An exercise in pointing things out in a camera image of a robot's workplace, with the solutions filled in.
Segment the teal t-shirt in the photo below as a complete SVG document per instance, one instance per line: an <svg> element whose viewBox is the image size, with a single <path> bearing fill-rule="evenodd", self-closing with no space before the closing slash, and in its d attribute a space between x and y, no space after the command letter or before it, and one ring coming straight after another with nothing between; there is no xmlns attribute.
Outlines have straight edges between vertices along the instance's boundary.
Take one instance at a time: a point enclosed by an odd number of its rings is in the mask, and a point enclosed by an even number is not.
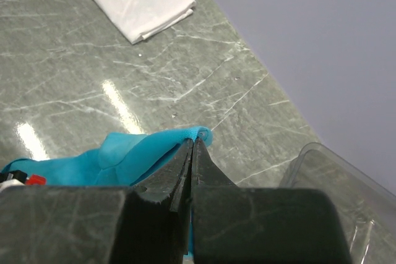
<svg viewBox="0 0 396 264"><path fill-rule="evenodd" d="M36 174L44 177L48 185L135 185L169 161L183 141L197 138L210 145L213 134L203 126L150 135L112 132L99 148L79 156L43 161L20 158L2 172L20 170L28 177Z"/></svg>

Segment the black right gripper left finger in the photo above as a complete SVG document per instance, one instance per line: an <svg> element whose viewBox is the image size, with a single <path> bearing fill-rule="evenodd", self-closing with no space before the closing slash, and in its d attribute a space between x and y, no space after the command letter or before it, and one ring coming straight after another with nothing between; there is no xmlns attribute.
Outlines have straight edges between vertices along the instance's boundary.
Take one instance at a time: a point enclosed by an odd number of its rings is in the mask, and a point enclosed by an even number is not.
<svg viewBox="0 0 396 264"><path fill-rule="evenodd" d="M193 141L128 192L110 263L182 263L188 253Z"/></svg>

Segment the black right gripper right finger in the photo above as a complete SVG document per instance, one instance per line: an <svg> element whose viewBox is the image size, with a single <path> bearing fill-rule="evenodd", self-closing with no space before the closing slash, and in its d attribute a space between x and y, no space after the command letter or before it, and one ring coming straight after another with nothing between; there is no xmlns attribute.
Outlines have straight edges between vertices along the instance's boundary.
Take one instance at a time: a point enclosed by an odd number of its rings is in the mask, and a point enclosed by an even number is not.
<svg viewBox="0 0 396 264"><path fill-rule="evenodd" d="M198 138L192 154L196 263L351 263L330 198L316 189L244 188Z"/></svg>

